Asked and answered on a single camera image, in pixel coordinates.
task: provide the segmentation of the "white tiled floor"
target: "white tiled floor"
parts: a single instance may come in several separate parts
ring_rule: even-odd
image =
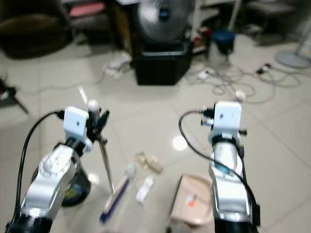
[[[272,47],[254,47],[246,36],[237,37],[232,64],[254,71],[265,62],[274,65],[274,55],[282,49],[294,50],[295,43]],[[15,201],[19,157],[27,132],[35,120],[47,111],[69,105],[85,108],[78,87],[69,90],[46,90],[28,95],[48,86],[66,87],[81,81],[93,82],[102,77],[102,66],[112,58],[110,53],[85,56],[85,50],[69,45],[54,54],[13,61],[1,54],[2,66],[9,73],[10,84],[21,88],[19,97],[30,109],[25,116],[18,108],[0,110],[0,232],[12,217]],[[249,184],[261,204],[262,233],[310,232],[311,218],[311,79],[298,76],[296,88],[276,88],[275,97],[263,104],[244,104],[242,128],[248,128],[245,145],[245,165]],[[272,87],[251,77],[241,80],[256,89],[249,101],[262,101],[272,95]],[[213,93],[208,84],[190,85],[182,79],[171,87],[137,86],[133,71],[119,80],[105,77],[100,84],[83,84],[89,99],[97,99],[109,108],[111,117],[104,132],[108,138],[108,154],[114,181],[123,176],[128,163],[138,167],[135,181],[130,184],[113,217],[105,225],[99,216],[109,196],[109,185],[97,146],[84,155],[82,164],[88,174],[99,176],[93,183],[87,200],[74,208],[61,209],[54,222],[53,233],[163,233],[169,223],[169,210],[175,187],[182,173],[208,175],[208,161],[190,149],[177,151],[172,141],[179,136],[178,119],[187,110],[213,106],[216,100],[232,98]],[[236,86],[245,92],[245,86]],[[193,144],[210,152],[207,142],[209,128],[200,126],[200,118],[185,120],[185,130]],[[24,176],[23,194],[40,159],[59,140],[63,140],[62,123],[49,119],[43,123],[29,145]],[[164,166],[160,175],[154,174],[155,184],[143,205],[135,195],[151,171],[139,168],[135,155],[145,152],[156,156]],[[213,224],[193,230],[213,233]]]

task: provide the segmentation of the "cluttered floor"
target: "cluttered floor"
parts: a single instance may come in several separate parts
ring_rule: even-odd
[[[1,55],[8,82],[19,87],[18,97],[30,115],[18,107],[0,109],[0,231],[11,219],[16,193],[17,171],[25,137],[36,119],[44,113],[76,106],[85,108],[79,87],[88,99],[96,99],[111,114],[104,134],[114,181],[124,175],[128,164],[137,168],[111,219],[104,225],[99,217],[109,197],[109,184],[98,145],[82,157],[92,188],[80,205],[63,208],[54,221],[53,233],[164,233],[170,222],[170,209],[176,186],[183,173],[208,175],[208,161],[183,145],[178,129],[179,117],[188,110],[213,106],[217,100],[232,99],[228,88],[243,90],[242,128],[248,183],[261,205],[261,233],[310,232],[311,217],[311,69],[303,73],[271,70],[271,85],[254,75],[264,63],[286,69],[275,60],[283,49],[294,50],[296,43],[255,47],[247,36],[239,35],[231,55],[234,83],[208,77],[197,80],[204,68],[204,56],[197,56],[191,69],[175,86],[138,86],[134,71],[114,79],[103,77],[103,65],[113,59],[111,52],[88,55],[86,48],[74,44],[38,59],[13,61]],[[185,120],[191,142],[208,154],[208,127],[199,116]],[[31,139],[25,162],[22,195],[29,186],[39,161],[54,145],[64,140],[62,122],[50,118]],[[156,158],[162,172],[142,168],[137,154]],[[143,204],[136,193],[148,176],[154,184]],[[213,223],[192,229],[212,233]]]

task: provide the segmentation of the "black box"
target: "black box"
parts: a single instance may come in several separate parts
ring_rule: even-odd
[[[191,42],[147,45],[134,59],[138,85],[175,85],[191,65]]]

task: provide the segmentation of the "black stand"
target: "black stand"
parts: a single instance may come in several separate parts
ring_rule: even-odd
[[[18,105],[26,114],[29,114],[28,109],[16,98],[16,93],[16,87],[8,86],[5,81],[0,78],[0,108]]]

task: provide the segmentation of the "pink object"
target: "pink object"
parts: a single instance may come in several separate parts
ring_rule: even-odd
[[[100,13],[106,8],[106,5],[102,2],[94,2],[81,4],[72,7],[69,15],[70,17],[83,17],[83,16],[91,16],[97,13]]]

